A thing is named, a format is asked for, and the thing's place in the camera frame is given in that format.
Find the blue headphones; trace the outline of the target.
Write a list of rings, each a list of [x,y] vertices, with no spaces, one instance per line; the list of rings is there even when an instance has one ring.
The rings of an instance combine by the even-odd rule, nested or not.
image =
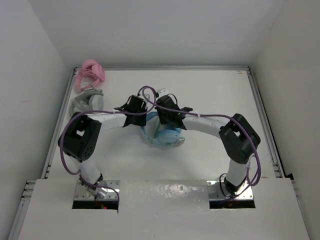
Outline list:
[[[185,138],[181,135],[182,129],[174,128],[169,124],[161,124],[156,111],[146,115],[146,122],[153,119],[155,121],[152,127],[140,127],[141,136],[147,144],[160,148],[172,148],[178,147],[185,142]]]

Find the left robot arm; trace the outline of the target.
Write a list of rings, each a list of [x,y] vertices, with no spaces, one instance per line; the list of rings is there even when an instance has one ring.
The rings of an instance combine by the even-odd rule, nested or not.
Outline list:
[[[91,159],[99,134],[129,125],[144,127],[147,112],[147,102],[139,96],[131,95],[124,105],[112,111],[74,113],[58,140],[64,169],[70,175],[78,175],[81,182],[90,189],[103,188],[103,176]]]

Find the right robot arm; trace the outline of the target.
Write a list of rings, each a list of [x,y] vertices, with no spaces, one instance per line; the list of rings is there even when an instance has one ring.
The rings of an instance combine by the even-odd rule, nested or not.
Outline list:
[[[209,134],[222,141],[230,157],[224,185],[231,196],[236,195],[245,181],[250,186],[258,184],[261,162],[257,148],[261,138],[243,115],[197,114],[192,108],[179,108],[168,94],[156,100],[155,108],[162,124]]]

